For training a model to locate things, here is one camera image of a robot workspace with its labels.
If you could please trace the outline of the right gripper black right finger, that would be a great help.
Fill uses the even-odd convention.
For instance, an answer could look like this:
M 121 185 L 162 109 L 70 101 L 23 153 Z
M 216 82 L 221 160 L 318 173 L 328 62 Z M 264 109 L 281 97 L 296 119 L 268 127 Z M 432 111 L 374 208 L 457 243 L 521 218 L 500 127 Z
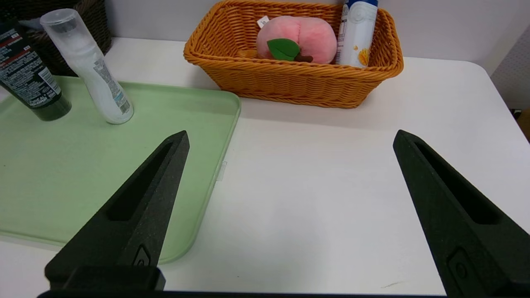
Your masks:
M 393 149 L 448 296 L 528 296 L 530 238 L 418 136 Z

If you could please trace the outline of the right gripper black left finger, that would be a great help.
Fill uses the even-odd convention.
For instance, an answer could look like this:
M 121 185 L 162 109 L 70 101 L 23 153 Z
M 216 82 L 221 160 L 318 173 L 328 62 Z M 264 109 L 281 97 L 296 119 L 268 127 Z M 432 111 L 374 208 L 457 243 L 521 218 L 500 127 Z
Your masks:
M 45 267 L 52 291 L 161 291 L 161 249 L 187 161 L 186 131 L 165 138 Z

